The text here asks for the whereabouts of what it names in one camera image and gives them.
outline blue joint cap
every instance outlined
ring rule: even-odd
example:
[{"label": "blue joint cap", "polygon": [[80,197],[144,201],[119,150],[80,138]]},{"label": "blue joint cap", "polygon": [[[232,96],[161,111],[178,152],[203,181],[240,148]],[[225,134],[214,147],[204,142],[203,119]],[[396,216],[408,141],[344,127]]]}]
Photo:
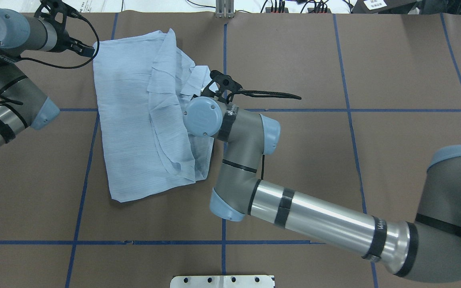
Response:
[{"label": "blue joint cap", "polygon": [[245,214],[240,213],[239,211],[229,206],[229,204],[227,204],[225,201],[223,201],[223,199],[221,199],[220,196],[216,194],[214,188],[212,189],[209,209],[214,215],[225,220],[239,222],[245,217]]},{"label": "blue joint cap", "polygon": [[30,37],[28,20],[17,11],[0,8],[0,48],[19,47]]},{"label": "blue joint cap", "polygon": [[188,133],[210,137],[220,130],[223,115],[216,101],[209,97],[197,97],[187,105],[182,119]]},{"label": "blue joint cap", "polygon": [[40,111],[35,117],[35,120],[31,123],[31,128],[35,130],[42,129],[44,126],[49,124],[49,122],[54,120],[58,114],[60,114],[60,109],[49,97],[47,97],[44,105],[42,105],[42,108],[40,108]]},{"label": "blue joint cap", "polygon": [[262,114],[264,130],[264,155],[273,154],[280,139],[280,123],[277,120],[266,117]]},{"label": "blue joint cap", "polygon": [[461,157],[461,145],[453,145],[441,148],[433,155],[433,158],[431,159],[431,163],[430,166],[428,166],[427,171],[433,165],[439,162],[456,157]]}]

